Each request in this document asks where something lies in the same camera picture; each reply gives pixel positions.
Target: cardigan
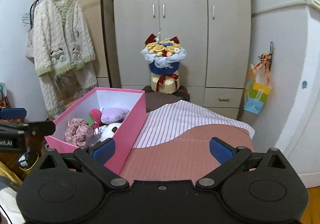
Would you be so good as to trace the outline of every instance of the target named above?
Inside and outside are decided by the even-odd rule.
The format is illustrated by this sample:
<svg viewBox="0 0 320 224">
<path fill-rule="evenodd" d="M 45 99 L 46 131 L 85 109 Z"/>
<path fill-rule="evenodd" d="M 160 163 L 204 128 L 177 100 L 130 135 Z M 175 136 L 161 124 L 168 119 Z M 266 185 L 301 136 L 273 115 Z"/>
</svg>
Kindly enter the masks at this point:
<svg viewBox="0 0 320 224">
<path fill-rule="evenodd" d="M 78 0 L 44 0 L 35 8 L 33 46 L 38 76 L 80 70 L 95 59 L 92 40 Z"/>
</svg>

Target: cardigan sleeve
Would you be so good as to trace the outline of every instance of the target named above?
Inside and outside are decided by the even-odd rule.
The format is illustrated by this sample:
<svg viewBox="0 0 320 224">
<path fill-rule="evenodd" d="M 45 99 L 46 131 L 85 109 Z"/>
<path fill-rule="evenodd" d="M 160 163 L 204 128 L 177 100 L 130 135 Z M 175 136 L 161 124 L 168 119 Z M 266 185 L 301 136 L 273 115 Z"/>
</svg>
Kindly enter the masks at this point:
<svg viewBox="0 0 320 224">
<path fill-rule="evenodd" d="M 84 63 L 93 61 L 95 59 L 93 44 L 79 1 L 75 3 L 73 32 L 81 49 L 81 60 Z"/>
<path fill-rule="evenodd" d="M 47 18 L 45 16 L 45 12 L 42 5 L 37 6 L 35 9 L 35 15 L 33 20 L 33 51 L 35 59 L 35 68 L 38 76 L 44 75 L 53 70 L 49 55 L 49 26 L 48 21 L 47 23 L 45 21 L 46 19 Z"/>
</svg>

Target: striped cloth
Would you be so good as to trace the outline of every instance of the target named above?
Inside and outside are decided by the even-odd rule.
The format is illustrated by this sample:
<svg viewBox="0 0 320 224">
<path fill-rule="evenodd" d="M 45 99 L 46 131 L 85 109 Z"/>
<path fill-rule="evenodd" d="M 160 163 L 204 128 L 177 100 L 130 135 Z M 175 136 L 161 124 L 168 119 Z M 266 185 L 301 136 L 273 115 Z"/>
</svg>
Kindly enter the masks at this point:
<svg viewBox="0 0 320 224">
<path fill-rule="evenodd" d="M 237 127 L 239 131 L 246 129 L 251 139 L 254 135 L 254 129 L 244 122 L 221 116 L 201 106 L 180 100 L 149 113 L 133 148 L 159 145 L 180 136 L 188 129 L 208 124 L 231 125 Z"/>
</svg>

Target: wooden floor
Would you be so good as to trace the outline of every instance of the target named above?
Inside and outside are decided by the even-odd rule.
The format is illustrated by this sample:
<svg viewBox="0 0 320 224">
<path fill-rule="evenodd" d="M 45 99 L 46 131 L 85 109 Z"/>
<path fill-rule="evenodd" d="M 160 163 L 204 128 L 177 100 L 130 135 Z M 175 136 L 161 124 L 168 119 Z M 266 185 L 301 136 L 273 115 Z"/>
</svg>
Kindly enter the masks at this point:
<svg viewBox="0 0 320 224">
<path fill-rule="evenodd" d="M 304 212 L 302 224 L 320 224 L 320 186 L 308 189 L 309 204 Z"/>
</svg>

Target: silver handle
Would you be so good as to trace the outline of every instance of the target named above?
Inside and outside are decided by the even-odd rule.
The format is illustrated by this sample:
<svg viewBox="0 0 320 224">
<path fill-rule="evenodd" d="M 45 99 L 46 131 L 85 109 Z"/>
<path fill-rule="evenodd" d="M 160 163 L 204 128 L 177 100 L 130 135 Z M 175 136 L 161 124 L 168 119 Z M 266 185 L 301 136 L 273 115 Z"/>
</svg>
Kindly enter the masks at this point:
<svg viewBox="0 0 320 224">
<path fill-rule="evenodd" d="M 228 102 L 228 101 L 230 101 L 230 98 L 227 98 L 227 99 L 218 98 L 218 100 L 220 102 Z"/>
</svg>

